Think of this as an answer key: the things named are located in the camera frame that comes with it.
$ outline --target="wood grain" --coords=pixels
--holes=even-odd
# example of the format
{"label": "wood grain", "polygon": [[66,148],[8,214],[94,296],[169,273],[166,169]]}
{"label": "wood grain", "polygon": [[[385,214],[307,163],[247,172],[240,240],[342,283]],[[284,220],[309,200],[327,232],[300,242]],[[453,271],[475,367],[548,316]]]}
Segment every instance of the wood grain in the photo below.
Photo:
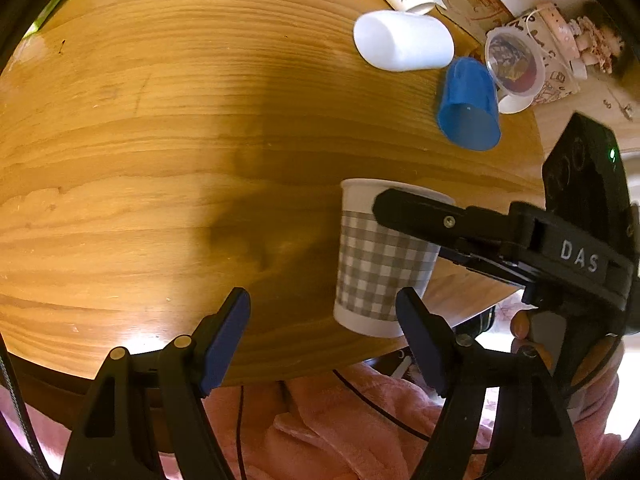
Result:
{"label": "wood grain", "polygon": [[640,60],[635,58],[631,60],[629,66],[626,67],[620,84],[629,96],[640,102]]}
{"label": "wood grain", "polygon": [[[94,377],[160,348],[235,285],[254,310],[227,383],[357,362],[401,340],[332,317],[342,179],[459,205],[541,204],[531,112],[493,150],[434,120],[444,71],[382,72],[351,39],[383,0],[67,0],[0,77],[0,330]],[[459,53],[475,45],[452,23]],[[439,262],[426,301],[459,322],[508,286]]]}
{"label": "wood grain", "polygon": [[[588,115],[609,127],[616,135],[621,152],[640,150],[638,101],[612,77],[600,77],[590,75],[586,81],[580,81],[579,93],[533,108],[545,155],[554,148],[574,112]],[[627,119],[620,110],[628,104],[636,111],[633,120]]]}

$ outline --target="black clamp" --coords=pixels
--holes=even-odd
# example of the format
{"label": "black clamp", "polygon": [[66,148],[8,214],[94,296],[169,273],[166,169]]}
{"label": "black clamp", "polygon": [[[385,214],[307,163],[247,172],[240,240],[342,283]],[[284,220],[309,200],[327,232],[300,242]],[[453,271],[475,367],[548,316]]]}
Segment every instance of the black clamp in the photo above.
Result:
{"label": "black clamp", "polygon": [[160,480],[145,389],[159,388],[175,457],[184,478],[233,480],[200,399],[222,380],[249,321],[251,302],[234,288],[216,314],[162,350],[111,350],[74,428],[60,480]]}
{"label": "black clamp", "polygon": [[[373,213],[379,224],[440,245],[441,257],[523,287],[523,302],[564,317],[564,351],[554,371],[563,395],[593,345],[628,327],[637,261],[542,209],[514,202],[502,215],[388,189],[376,198]],[[569,244],[571,259],[565,258]]]}
{"label": "black clamp", "polygon": [[407,287],[396,315],[425,382],[446,398],[412,480],[462,480],[476,440],[487,388],[500,387],[481,478],[584,480],[578,442],[564,401],[532,347],[517,354],[457,338]]}

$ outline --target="pink blanket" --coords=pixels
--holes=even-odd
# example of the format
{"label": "pink blanket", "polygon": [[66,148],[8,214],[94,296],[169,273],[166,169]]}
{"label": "pink blanket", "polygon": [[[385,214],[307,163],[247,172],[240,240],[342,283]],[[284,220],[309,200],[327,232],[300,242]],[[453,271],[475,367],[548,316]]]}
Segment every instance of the pink blanket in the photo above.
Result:
{"label": "pink blanket", "polygon": [[[618,390],[613,367],[587,392],[575,424],[588,478],[597,478],[622,447],[620,437],[604,434]],[[431,434],[440,407],[417,386],[392,379],[364,364],[340,373],[370,400],[406,425]],[[226,460],[240,478],[236,423],[240,388],[219,388],[203,401]],[[19,434],[8,392],[0,388],[0,410]],[[69,430],[30,409],[38,439],[52,466],[60,470]],[[478,431],[476,447],[486,447],[489,425]],[[425,443],[398,428],[362,402],[332,373],[244,388],[242,455],[252,480],[407,480]],[[165,474],[180,478],[172,455],[162,455]],[[477,478],[484,458],[473,456],[465,480]]]}

